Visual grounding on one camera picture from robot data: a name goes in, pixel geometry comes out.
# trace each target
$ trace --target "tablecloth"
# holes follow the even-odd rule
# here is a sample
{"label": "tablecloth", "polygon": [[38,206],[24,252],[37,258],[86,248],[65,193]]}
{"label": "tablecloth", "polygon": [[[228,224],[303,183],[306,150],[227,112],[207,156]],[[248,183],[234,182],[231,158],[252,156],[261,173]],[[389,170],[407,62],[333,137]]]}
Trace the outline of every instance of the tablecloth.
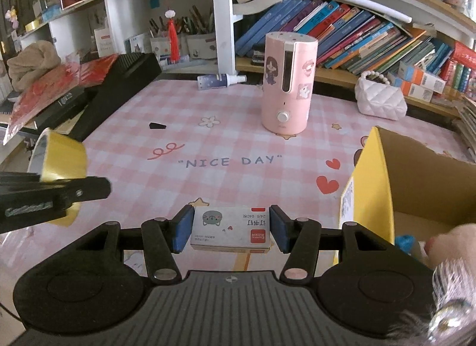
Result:
{"label": "tablecloth", "polygon": [[[156,81],[130,99],[85,141],[88,175],[112,183],[108,199],[83,203],[68,228],[41,224],[3,235],[3,267],[19,277],[42,259],[105,221],[138,227],[155,217],[172,218],[187,203],[211,206],[279,205],[290,217],[337,228],[341,191],[354,156],[372,126],[415,138],[441,154],[467,160],[459,137],[444,128],[405,117],[399,122],[358,113],[355,103],[313,95],[306,130],[292,137],[267,131],[260,121],[258,86],[198,91],[193,81]],[[149,123],[166,129],[149,129]],[[196,251],[188,244],[174,255],[189,269],[274,269],[287,256],[272,243],[267,254]],[[140,253],[127,264],[144,273]],[[317,273],[330,267],[322,253]]]}

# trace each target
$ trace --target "red heart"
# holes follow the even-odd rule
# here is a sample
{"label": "red heart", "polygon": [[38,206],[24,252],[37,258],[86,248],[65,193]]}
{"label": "red heart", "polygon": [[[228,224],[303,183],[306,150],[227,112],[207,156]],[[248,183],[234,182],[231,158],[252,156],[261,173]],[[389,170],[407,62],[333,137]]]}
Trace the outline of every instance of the red heart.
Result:
{"label": "red heart", "polygon": [[331,194],[339,189],[339,182],[337,182],[335,179],[327,181],[325,176],[317,177],[316,184],[322,194]]}
{"label": "red heart", "polygon": [[331,169],[335,169],[335,170],[340,169],[340,161],[337,158],[334,158],[332,161],[326,161],[325,164],[329,166]]}

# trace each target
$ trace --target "pink humidifier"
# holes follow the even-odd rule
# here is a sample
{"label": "pink humidifier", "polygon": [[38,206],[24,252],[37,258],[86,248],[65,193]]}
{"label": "pink humidifier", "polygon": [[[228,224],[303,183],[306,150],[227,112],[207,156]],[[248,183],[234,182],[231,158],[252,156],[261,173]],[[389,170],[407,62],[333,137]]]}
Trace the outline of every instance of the pink humidifier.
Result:
{"label": "pink humidifier", "polygon": [[272,133],[294,135],[308,125],[317,40],[292,32],[266,35],[261,121]]}

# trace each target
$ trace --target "brown plush cloth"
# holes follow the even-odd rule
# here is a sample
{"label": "brown plush cloth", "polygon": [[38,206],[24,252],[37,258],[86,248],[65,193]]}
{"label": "brown plush cloth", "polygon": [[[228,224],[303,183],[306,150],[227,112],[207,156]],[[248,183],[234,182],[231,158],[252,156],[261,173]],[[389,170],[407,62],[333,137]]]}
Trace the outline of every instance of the brown plush cloth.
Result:
{"label": "brown plush cloth", "polygon": [[49,70],[61,64],[55,46],[39,40],[27,46],[17,57],[7,61],[13,89],[23,92]]}

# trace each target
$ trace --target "orange and white box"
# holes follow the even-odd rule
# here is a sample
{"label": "orange and white box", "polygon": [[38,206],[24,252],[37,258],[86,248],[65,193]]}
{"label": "orange and white box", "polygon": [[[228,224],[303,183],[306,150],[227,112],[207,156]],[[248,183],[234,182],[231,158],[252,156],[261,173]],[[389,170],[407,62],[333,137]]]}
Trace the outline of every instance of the orange and white box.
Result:
{"label": "orange and white box", "polygon": [[190,244],[205,251],[266,253],[270,212],[262,207],[197,206]]}
{"label": "orange and white box", "polygon": [[429,102],[433,96],[434,91],[403,80],[400,77],[395,76],[393,73],[388,73],[387,79],[393,87],[399,87],[405,96],[423,100],[424,102]]}
{"label": "orange and white box", "polygon": [[446,82],[438,76],[425,72],[423,69],[400,62],[398,77],[433,92],[443,93]]}

